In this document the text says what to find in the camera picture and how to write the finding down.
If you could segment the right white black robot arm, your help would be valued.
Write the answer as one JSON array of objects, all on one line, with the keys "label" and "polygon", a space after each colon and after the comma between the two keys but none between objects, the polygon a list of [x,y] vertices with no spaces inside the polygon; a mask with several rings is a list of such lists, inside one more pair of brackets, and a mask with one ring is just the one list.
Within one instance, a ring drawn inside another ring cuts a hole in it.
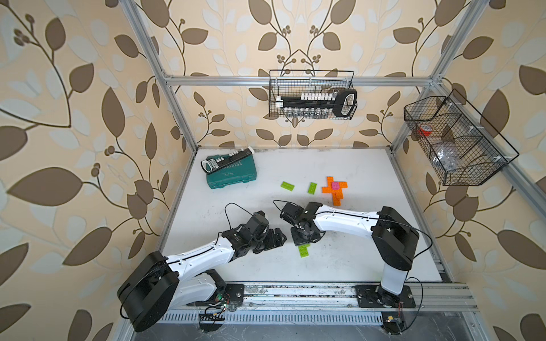
[{"label": "right white black robot arm", "polygon": [[397,210],[384,206],[378,212],[356,212],[311,202],[306,207],[286,201],[280,218],[291,225],[291,236],[299,247],[319,242],[327,232],[341,232],[370,238],[384,262],[377,285],[357,285],[360,308],[417,308],[409,286],[405,285],[417,251],[419,236],[425,232],[412,227]]}]

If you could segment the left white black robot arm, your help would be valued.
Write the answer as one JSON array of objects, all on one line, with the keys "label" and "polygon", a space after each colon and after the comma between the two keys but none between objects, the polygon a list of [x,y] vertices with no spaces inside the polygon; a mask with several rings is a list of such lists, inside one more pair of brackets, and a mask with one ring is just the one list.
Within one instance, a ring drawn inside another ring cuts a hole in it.
[{"label": "left white black robot arm", "polygon": [[216,240],[188,252],[147,255],[117,291],[120,314],[135,332],[143,332],[171,309],[203,307],[199,315],[208,329],[224,321],[223,313],[243,304],[244,286],[227,284],[217,267],[244,257],[282,247],[287,241],[279,229],[271,229],[262,211],[236,228],[220,232]]}]

